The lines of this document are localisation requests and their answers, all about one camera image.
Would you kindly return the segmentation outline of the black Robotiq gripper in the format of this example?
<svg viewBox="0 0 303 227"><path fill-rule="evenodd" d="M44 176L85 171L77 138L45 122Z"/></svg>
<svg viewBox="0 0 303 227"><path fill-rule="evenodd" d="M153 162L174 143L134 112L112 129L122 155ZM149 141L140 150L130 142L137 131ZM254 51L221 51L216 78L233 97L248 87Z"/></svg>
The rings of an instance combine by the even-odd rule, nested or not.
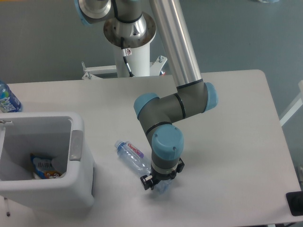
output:
<svg viewBox="0 0 303 227"><path fill-rule="evenodd" d="M177 176L177 174L182 172L183 168L184 162L182 158L179 158L176 167L169 174L161 174L152 167L151 175L141 176L140 181L145 190L154 190L155 183L159 183L160 181L173 180Z"/></svg>

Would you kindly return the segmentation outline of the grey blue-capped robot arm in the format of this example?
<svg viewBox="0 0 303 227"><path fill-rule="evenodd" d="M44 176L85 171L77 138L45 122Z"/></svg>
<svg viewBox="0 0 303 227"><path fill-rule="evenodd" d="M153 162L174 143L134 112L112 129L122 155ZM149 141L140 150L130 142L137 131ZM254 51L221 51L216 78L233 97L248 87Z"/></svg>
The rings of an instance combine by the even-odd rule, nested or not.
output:
<svg viewBox="0 0 303 227"><path fill-rule="evenodd" d="M143 94L135 100L134 110L151 147L151 173L141 177L144 188L174 179L185 165L181 159L184 137L174 123L218 103L214 86L202 79L180 2L152 0L152 16L143 12L139 0L77 0L74 4L82 23L104 21L103 32L114 47L119 77L151 74L150 44L160 34L177 91L162 98Z"/></svg>

